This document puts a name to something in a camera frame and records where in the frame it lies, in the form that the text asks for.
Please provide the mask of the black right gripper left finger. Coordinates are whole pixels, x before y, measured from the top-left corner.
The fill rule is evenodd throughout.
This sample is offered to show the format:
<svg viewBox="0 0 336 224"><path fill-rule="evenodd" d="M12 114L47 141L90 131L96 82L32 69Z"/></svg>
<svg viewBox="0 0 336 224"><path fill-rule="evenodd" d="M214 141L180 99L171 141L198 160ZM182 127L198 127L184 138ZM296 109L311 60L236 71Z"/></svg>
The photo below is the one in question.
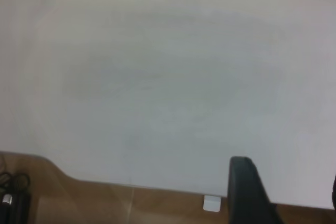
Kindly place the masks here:
<svg viewBox="0 0 336 224"><path fill-rule="evenodd" d="M248 157L230 159L227 207L229 223L283 223Z"/></svg>

